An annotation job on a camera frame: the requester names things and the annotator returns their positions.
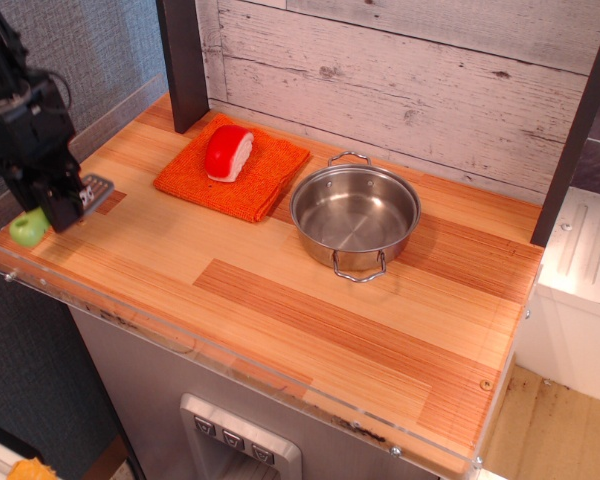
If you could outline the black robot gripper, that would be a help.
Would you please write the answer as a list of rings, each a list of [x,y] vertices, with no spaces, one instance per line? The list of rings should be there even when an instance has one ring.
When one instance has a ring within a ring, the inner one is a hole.
[[[0,176],[24,211],[41,207],[57,233],[77,223],[94,200],[69,151],[74,135],[52,79],[36,82],[27,102],[0,111]]]

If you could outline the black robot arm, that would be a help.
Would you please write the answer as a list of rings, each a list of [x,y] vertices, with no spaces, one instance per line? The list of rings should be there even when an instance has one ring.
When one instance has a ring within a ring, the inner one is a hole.
[[[63,232],[85,214],[87,187],[69,150],[75,129],[52,73],[26,56],[0,12],[0,176],[25,211],[40,208]]]

